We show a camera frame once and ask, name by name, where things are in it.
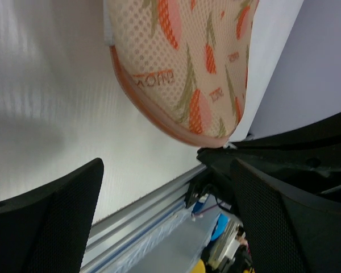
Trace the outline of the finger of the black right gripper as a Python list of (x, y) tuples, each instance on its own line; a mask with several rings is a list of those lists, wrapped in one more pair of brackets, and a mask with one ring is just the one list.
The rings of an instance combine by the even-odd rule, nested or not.
[(239, 158), (262, 172), (312, 194), (341, 199), (341, 112), (285, 133), (201, 148), (197, 158), (229, 173)]

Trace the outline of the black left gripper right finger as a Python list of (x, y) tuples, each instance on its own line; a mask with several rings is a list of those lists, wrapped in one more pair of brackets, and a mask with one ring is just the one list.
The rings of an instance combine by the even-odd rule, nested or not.
[(256, 272), (341, 272), (341, 203), (239, 159), (230, 176)]

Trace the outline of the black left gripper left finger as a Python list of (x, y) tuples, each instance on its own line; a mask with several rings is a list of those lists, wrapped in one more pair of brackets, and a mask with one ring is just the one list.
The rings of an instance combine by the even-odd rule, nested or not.
[(96, 158), (0, 201), (0, 272), (79, 272), (103, 173)]

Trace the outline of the tulip print mesh laundry bag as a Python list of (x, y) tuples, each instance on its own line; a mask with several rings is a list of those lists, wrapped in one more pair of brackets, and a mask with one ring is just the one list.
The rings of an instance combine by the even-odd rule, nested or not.
[(132, 103), (183, 143), (220, 148), (246, 104), (258, 1), (106, 1), (115, 75)]

